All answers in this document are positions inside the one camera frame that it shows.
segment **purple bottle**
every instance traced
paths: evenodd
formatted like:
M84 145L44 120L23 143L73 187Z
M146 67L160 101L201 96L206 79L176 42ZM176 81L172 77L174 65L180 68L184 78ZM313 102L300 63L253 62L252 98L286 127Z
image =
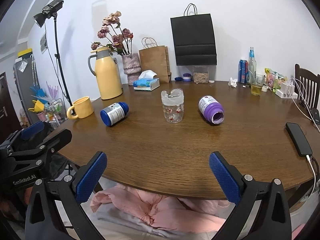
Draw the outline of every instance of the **purple bottle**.
M199 101L198 107L207 121L213 124L219 124L224 120L224 110L222 105L212 96L202 97Z

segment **yellow thermos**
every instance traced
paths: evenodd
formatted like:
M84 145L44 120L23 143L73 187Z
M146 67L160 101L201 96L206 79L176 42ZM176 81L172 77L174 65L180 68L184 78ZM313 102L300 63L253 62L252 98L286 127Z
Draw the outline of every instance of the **yellow thermos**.
M121 80L108 48L97 49L91 53L94 52L96 52L96 54L88 58L88 65L91 73L97 78L101 99L110 99L121 95ZM92 70L90 65L90 59L93 57L97 58L95 70Z

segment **drinking glass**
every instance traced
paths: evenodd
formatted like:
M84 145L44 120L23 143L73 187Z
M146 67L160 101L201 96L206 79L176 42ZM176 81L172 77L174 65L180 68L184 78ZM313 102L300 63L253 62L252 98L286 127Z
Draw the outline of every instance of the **drinking glass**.
M182 89L163 90L161 92L164 117L169 123L180 122L183 118L183 91Z
M259 75L255 73L250 74L250 81L251 81L251 94L255 96L260 96L261 89L264 84L264 75Z

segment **black bag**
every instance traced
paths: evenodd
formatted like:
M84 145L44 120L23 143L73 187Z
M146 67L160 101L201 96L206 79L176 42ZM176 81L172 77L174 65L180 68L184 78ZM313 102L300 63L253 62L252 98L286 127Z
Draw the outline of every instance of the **black bag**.
M192 5L195 15L188 16ZM171 18L177 66L217 64L211 15L197 13L196 6L190 3L182 17Z

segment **flower vase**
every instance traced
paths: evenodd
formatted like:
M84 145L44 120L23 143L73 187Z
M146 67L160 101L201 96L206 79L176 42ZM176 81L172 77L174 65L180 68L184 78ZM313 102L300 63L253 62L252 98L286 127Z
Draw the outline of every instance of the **flower vase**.
M141 64L138 53L123 55L122 62L124 73L128 76L128 85L133 86L133 82L138 80L141 74Z

